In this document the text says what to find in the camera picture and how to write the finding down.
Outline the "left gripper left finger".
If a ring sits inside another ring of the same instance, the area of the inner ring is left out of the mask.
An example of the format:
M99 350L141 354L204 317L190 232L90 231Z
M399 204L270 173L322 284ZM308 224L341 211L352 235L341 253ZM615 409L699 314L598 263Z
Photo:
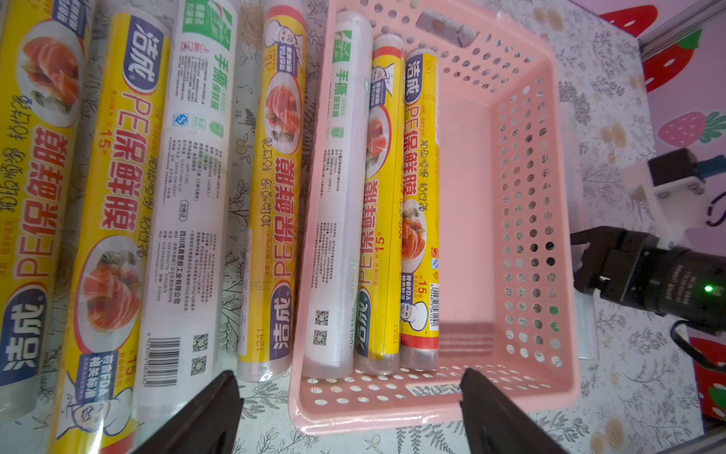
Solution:
M244 406L236 376L222 372L135 451L142 454L234 451Z

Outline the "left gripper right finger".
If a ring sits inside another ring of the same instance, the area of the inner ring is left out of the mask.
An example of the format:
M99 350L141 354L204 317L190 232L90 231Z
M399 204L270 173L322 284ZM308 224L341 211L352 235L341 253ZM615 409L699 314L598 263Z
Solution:
M466 369L461 393L461 411L471 453L565 453L480 372Z

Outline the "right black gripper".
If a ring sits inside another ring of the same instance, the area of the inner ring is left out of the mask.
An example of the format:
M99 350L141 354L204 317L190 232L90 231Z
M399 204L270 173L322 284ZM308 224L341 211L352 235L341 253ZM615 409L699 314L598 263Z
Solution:
M574 287L612 303L679 317L708 332L725 329L725 258L684 247L664 250L651 234L601 226L570 235L584 246Z

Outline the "yellow wrap roll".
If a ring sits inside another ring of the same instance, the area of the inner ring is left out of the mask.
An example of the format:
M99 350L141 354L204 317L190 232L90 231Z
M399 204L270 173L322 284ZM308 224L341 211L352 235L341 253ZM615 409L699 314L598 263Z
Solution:
M281 376L291 364L306 101L307 21L300 1L264 5L237 375Z
M439 62L418 49L406 56L400 361L434 370L440 345Z
M9 1L1 34L1 420L32 412L96 9Z
M127 453L168 80L170 33L128 6L111 19L81 210L49 451Z
M375 376L400 367L405 45L374 39L366 145L355 367Z

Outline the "white green wrap roll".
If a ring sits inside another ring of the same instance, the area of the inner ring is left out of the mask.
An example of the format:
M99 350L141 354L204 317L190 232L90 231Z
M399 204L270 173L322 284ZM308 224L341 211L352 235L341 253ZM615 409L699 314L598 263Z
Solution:
M213 378L234 100L236 1L181 1L147 257L134 418L164 421Z

